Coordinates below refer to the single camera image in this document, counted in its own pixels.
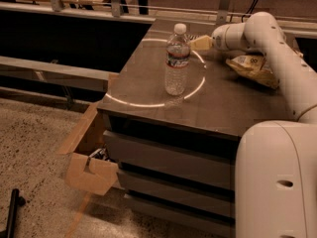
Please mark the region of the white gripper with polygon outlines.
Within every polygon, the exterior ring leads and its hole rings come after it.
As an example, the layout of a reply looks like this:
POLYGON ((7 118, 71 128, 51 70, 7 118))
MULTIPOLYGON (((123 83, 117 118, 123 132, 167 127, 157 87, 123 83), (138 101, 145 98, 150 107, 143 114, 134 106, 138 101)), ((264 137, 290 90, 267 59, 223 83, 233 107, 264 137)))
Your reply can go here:
POLYGON ((189 42, 193 51, 207 51, 212 47, 219 51, 244 51, 247 41, 244 36, 245 24, 227 24, 217 27, 211 37, 208 35, 194 38, 189 42))

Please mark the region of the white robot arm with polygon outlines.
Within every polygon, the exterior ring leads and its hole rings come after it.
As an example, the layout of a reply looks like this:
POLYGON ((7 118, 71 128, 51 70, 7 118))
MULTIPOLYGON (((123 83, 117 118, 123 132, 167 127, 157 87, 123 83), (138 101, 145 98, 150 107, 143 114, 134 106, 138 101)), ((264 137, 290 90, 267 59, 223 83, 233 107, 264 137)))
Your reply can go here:
POLYGON ((190 42, 196 50, 264 55, 291 111, 243 135, 235 166, 236 238, 317 238, 317 73, 258 12, 190 42))

